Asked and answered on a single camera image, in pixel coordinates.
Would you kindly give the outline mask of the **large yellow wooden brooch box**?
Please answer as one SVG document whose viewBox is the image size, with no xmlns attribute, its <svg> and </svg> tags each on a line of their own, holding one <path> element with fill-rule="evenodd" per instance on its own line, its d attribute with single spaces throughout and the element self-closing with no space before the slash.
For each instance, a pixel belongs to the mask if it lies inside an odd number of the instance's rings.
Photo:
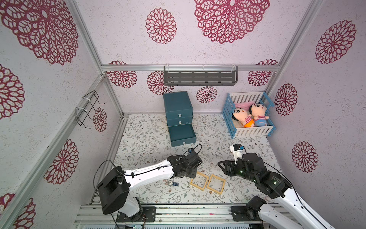
<svg viewBox="0 0 366 229">
<path fill-rule="evenodd" d="M 195 178 L 192 178 L 190 185 L 204 191 L 208 183 L 209 177 L 201 172 L 197 172 Z"/>
</svg>

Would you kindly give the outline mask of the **teal three-drawer cabinet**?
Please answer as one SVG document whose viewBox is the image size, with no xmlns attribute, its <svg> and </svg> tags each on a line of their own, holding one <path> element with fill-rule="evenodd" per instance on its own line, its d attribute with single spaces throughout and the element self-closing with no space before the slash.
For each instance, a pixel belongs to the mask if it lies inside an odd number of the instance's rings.
<svg viewBox="0 0 366 229">
<path fill-rule="evenodd" d="M 192 126 L 193 106 L 186 91 L 163 95 L 166 123 L 171 146 L 177 147 L 196 142 Z"/>
</svg>

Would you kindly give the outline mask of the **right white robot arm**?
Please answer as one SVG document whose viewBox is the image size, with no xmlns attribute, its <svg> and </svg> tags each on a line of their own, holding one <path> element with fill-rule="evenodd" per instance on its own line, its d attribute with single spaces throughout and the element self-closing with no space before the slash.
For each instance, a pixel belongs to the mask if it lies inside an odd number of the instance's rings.
<svg viewBox="0 0 366 229">
<path fill-rule="evenodd" d="M 224 174 L 251 181 L 259 191 L 286 209 L 291 220 L 264 199 L 255 196 L 246 204 L 246 216 L 259 218 L 278 229 L 332 229 L 333 226 L 312 209 L 279 170 L 270 171 L 268 163 L 255 153 L 234 152 L 234 160 L 217 163 Z"/>
</svg>

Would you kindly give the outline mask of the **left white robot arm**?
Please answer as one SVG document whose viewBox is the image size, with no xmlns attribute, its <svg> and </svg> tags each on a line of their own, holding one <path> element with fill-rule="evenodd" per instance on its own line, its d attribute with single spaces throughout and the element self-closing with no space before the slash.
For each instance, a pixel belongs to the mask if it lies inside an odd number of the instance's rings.
<svg viewBox="0 0 366 229">
<path fill-rule="evenodd" d="M 113 166 L 110 172 L 95 186 L 104 215 L 119 213 L 128 222 L 144 219 L 144 209 L 133 192 L 145 185 L 178 178 L 195 178 L 202 159 L 190 148 L 187 155 L 169 156 L 162 162 L 141 169 L 124 170 Z"/>
</svg>

